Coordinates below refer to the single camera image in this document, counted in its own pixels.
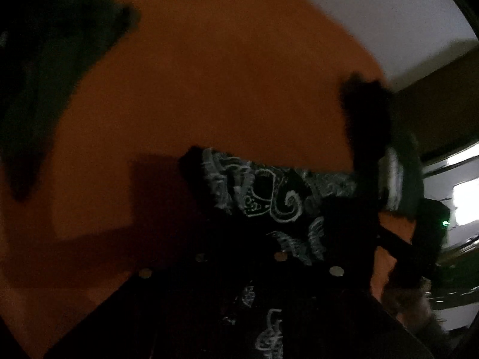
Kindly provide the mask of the person's right hand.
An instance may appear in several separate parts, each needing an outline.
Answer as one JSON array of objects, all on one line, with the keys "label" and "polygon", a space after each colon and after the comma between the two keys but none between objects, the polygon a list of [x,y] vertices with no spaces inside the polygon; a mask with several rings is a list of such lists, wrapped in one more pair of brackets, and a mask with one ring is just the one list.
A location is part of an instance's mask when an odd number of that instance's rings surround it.
[{"label": "person's right hand", "polygon": [[390,278],[382,294],[382,303],[413,334],[446,335],[429,301],[430,280]]}]

